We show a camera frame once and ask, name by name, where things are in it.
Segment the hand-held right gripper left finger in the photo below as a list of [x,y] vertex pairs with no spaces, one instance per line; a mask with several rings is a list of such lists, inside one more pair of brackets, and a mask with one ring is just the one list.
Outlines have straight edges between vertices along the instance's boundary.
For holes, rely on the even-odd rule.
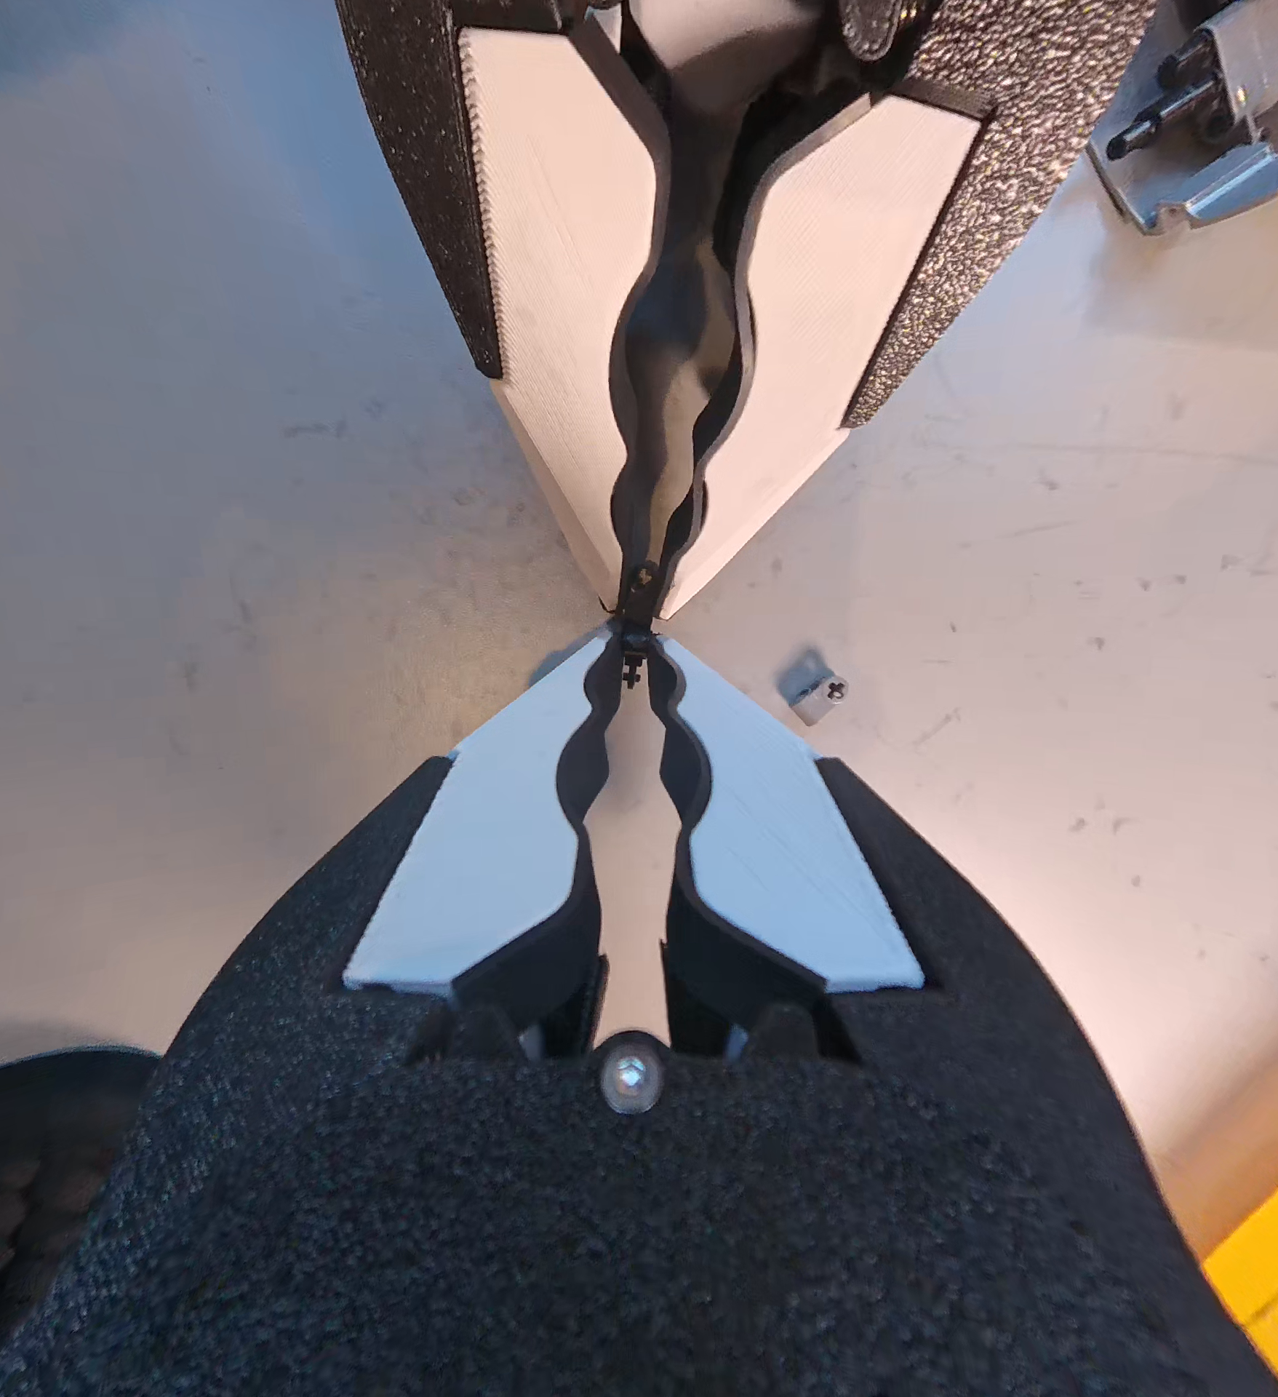
[[611,638],[586,635],[455,745],[347,961],[345,987],[452,996],[467,971],[561,911],[577,880],[583,826],[564,810],[561,760],[596,713],[584,683]]

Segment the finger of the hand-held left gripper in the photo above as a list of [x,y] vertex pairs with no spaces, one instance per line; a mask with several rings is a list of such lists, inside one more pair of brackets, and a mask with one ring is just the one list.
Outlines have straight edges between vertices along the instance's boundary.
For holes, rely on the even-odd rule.
[[630,525],[614,518],[636,402],[633,305],[658,265],[670,143],[606,26],[467,26],[460,64],[502,375],[495,397],[606,609]]
[[847,438],[844,421],[985,121],[931,91],[857,95],[761,176],[737,245],[734,387],[694,430],[671,619]]

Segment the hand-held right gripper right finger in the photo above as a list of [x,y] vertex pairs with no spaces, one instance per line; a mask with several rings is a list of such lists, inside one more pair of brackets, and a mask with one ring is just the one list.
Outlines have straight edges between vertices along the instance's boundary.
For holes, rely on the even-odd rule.
[[693,993],[919,990],[926,973],[813,748],[684,645],[650,695],[680,821],[668,967]]

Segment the small grey cross-hole brick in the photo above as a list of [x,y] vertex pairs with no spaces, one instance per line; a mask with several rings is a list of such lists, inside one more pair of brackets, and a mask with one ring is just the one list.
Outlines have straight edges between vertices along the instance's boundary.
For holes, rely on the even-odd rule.
[[816,645],[807,645],[790,657],[777,675],[775,685],[791,713],[807,727],[838,710],[850,694],[849,680]]

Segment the grey toy brick assembly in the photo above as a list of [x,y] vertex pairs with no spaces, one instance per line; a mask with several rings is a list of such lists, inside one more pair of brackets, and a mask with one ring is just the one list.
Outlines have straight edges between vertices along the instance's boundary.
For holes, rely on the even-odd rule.
[[1163,1],[1088,143],[1141,234],[1278,199],[1278,1]]

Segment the grey desk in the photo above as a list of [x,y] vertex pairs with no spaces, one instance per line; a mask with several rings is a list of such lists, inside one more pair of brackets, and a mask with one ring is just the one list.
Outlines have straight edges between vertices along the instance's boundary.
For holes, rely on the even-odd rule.
[[[496,383],[335,3],[0,3],[0,1059],[160,1056],[0,1394],[1278,1394],[1199,1266],[1278,1184],[1278,199],[1082,158],[656,625],[919,990],[668,967],[665,725]],[[561,911],[345,987],[592,632]]]

